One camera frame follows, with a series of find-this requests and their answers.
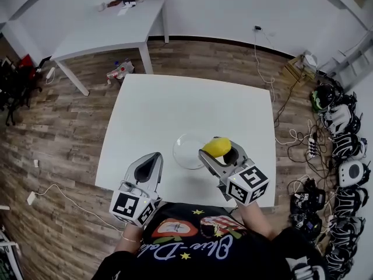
wooden floor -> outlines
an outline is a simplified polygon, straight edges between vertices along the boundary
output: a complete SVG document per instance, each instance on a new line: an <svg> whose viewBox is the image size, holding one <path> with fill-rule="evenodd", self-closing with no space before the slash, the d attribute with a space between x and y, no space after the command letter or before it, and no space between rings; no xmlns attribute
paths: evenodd
<svg viewBox="0 0 373 280"><path fill-rule="evenodd" d="M249 48L197 41L172 41L167 45L151 41L149 51L155 74L270 88L258 75L254 51ZM120 237L66 200L55 187L38 197L32 206L28 206L26 199L31 191L42 192L56 183L80 206L123 227L108 213L112 192L95 187L94 182L105 131L119 92L119 85L107 84L105 75L114 68L116 60L121 62L127 57L138 73L144 73L136 50L71 59L68 65L90 90L88 97L57 68L51 85L40 82L43 92L35 92L31 108L17 112L15 127L6 127L4 114L0 117L0 204L8 204L12 209L2 212L2 222L20 245L26 279L90 279ZM261 51L258 58L263 77L269 80L274 76L276 80L275 115L292 85L280 73L287 59ZM43 71L53 65L47 64ZM308 132L307 119L314 122L308 96L314 87L312 83L293 91L276 128L278 140L292 141L288 133L291 128ZM291 155L304 160L306 148L299 146ZM276 156L276 206L265 212L276 229L281 230L288 225L287 184L304 174L316 180L319 177L306 164L291 162L286 145L276 144ZM34 159L40 161L40 168L34 168Z"/></svg>

clear bowl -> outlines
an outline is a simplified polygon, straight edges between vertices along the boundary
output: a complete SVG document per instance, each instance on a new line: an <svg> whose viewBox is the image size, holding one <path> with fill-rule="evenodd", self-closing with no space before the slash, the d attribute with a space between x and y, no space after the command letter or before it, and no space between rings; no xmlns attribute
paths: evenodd
<svg viewBox="0 0 373 280"><path fill-rule="evenodd" d="M205 141L195 134L184 134L174 143L173 156L181 167L189 170L202 168L204 165L198 158L198 150L203 148Z"/></svg>

yellow object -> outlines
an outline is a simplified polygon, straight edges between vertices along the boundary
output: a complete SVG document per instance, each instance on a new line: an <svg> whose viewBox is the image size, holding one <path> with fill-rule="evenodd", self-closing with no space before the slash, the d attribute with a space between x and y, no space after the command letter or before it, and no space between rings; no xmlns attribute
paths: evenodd
<svg viewBox="0 0 373 280"><path fill-rule="evenodd" d="M231 148L231 141L228 138L222 137L212 139L202 150L217 158L226 155Z"/></svg>

table leg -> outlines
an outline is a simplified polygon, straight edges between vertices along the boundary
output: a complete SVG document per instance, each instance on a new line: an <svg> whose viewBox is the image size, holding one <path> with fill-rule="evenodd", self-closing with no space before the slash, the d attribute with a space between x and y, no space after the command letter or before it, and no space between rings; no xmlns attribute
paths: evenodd
<svg viewBox="0 0 373 280"><path fill-rule="evenodd" d="M147 74L153 74L152 62L150 60L149 50L147 49L147 44L143 43L140 47L140 55L142 63L144 64L144 69Z"/></svg>
<svg viewBox="0 0 373 280"><path fill-rule="evenodd" d="M168 44L168 24L167 24L167 14L166 14L166 2L163 4L162 7L162 20L163 20L163 34L164 34L164 42Z"/></svg>
<svg viewBox="0 0 373 280"><path fill-rule="evenodd" d="M74 75L74 73L66 66L64 61L56 61L58 66L62 69L65 75L70 79L71 82L85 95L89 95L89 91L84 87L84 85L79 81L79 79Z"/></svg>

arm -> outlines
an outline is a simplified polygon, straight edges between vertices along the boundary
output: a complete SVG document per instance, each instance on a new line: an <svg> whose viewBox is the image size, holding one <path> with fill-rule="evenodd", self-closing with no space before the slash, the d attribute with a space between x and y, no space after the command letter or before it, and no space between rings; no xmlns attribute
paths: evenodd
<svg viewBox="0 0 373 280"><path fill-rule="evenodd" d="M256 202L248 206L237 203L237 207L246 228L260 233L269 240L273 240L277 236Z"/></svg>
<svg viewBox="0 0 373 280"><path fill-rule="evenodd" d="M135 254L140 249L143 231L144 230L140 227L127 224L114 252L128 251Z"/></svg>

